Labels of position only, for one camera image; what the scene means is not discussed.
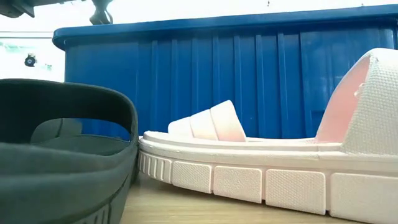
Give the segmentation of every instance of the ribbed plastic wall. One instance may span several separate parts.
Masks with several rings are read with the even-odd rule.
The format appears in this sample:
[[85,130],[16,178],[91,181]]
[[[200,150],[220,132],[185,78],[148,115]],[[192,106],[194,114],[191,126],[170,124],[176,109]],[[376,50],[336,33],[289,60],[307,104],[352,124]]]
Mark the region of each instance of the ribbed plastic wall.
[[[357,59],[397,48],[396,20],[379,18],[114,36],[65,42],[65,80],[130,97],[140,134],[232,100],[250,137],[312,137]],[[86,122],[85,132],[122,133],[101,121]]]

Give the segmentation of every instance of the pink slide sandal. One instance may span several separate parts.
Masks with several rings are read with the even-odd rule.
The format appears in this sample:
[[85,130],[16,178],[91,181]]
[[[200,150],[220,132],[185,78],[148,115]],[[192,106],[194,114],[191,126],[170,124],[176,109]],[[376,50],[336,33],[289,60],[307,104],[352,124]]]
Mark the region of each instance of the pink slide sandal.
[[139,168],[177,187],[368,223],[398,223],[398,50],[336,87],[315,138],[247,138],[226,101],[147,131]]

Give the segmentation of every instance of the wooden floor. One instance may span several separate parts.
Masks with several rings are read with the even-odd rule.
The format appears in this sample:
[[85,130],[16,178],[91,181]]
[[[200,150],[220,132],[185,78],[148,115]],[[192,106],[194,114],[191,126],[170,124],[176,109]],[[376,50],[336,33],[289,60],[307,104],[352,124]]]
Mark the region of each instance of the wooden floor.
[[121,223],[347,224],[356,222],[194,192],[141,175],[130,190]]

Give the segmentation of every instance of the textured sole side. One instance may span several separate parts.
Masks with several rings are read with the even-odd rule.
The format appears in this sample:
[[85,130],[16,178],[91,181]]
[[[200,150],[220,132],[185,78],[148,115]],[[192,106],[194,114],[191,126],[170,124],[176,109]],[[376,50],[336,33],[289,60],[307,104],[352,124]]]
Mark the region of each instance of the textured sole side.
[[398,223],[398,177],[181,161],[139,153],[139,170],[177,187],[368,223]]

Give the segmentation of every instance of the thick white sole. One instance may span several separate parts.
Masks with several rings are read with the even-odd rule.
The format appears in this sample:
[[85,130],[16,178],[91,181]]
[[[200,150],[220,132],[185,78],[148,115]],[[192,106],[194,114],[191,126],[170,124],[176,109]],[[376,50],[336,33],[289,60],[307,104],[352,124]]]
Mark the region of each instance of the thick white sole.
[[[320,215],[329,211],[333,217],[360,222],[398,223],[396,158],[361,159],[325,152],[313,159],[284,152],[256,155],[263,159],[261,165],[257,159],[250,163],[251,156],[242,151],[221,155],[215,149],[171,147],[169,142],[141,139],[140,171],[208,194],[256,203],[265,200],[270,206]],[[243,162],[236,162],[239,157]]]

